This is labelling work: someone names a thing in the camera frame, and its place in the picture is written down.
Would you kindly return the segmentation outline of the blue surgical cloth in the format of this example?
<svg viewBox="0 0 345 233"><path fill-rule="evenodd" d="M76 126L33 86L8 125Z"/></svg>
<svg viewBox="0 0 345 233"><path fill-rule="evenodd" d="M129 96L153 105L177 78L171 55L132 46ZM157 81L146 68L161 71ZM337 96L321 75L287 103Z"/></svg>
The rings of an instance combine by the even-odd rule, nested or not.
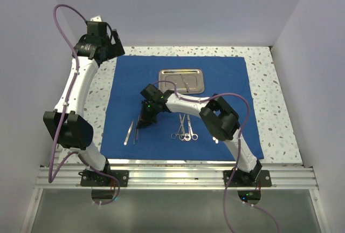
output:
<svg viewBox="0 0 345 233"><path fill-rule="evenodd" d="M226 145L222 142L216 144L202 120L195 116L190 119L192 129L198 135L196 141L171 139L171 134L180 126L176 113L160 113L157 123L139 129L139 138L133 145L134 128L143 100L140 92L148 84L158 81L160 70L173 68L202 70L205 85L203 95L225 95L225 100L239 114L240 123L246 123L243 137L251 152L258 159L263 159L249 76L242 57L119 57L106 110L101 153L109 159L233 160ZM128 144L124 146L132 120L134 127Z"/></svg>

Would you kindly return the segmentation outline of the steel hemostat clamp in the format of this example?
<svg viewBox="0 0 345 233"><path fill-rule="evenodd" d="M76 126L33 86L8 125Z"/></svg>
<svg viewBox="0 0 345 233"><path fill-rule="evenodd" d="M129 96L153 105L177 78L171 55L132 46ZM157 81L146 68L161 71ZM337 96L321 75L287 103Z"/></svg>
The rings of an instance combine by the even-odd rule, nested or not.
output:
<svg viewBox="0 0 345 233"><path fill-rule="evenodd" d="M171 139L179 139L180 141L185 140L184 118L185 118L185 114L182 115L180 113L179 114L179 121L180 121L179 129L177 130L177 132L171 134L170 136Z"/></svg>

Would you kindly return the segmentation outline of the steel surgical scissors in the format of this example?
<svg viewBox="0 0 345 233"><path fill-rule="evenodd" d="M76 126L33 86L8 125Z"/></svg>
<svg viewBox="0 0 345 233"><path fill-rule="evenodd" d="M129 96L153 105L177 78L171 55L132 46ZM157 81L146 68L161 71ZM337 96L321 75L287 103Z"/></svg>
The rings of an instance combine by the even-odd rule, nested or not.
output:
<svg viewBox="0 0 345 233"><path fill-rule="evenodd" d="M198 139L198 135L193 132L191 119L190 119L189 114L187 115L187 122L188 122L188 133L186 134L186 140L187 141L190 141L190 140L196 141Z"/></svg>

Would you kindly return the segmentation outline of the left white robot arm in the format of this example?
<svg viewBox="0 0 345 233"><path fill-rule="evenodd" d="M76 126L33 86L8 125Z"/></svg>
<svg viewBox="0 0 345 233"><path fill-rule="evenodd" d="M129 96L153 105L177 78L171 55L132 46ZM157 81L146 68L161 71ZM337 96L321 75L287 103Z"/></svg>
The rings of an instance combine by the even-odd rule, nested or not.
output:
<svg viewBox="0 0 345 233"><path fill-rule="evenodd" d="M54 168L57 146L68 149L68 156L77 155L100 186L111 182L112 172L106 169L107 159L93 141L94 130L84 118L84 105L91 82L100 65L124 55L118 32L107 33L107 25L101 28L95 22L83 35L72 51L72 66L65 89L52 111L43 115L44 124L53 139L49 164L49 180L58 172Z"/></svg>

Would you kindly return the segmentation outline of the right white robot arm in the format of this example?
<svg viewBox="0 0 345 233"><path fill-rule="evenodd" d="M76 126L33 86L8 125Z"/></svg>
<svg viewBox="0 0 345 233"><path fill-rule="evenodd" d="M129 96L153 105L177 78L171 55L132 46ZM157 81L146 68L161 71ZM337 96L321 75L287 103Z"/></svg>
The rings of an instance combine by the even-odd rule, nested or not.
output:
<svg viewBox="0 0 345 233"><path fill-rule="evenodd" d="M240 124L239 115L226 102L223 94L210 98L183 96L171 90L162 93L159 90L141 91L144 97L137 128L145 128L156 123L161 112L184 113L202 119L208 132L217 140L225 143L237 166L233 179L246 186L253 186L259 180L262 165L247 145L242 130L245 122Z"/></svg>

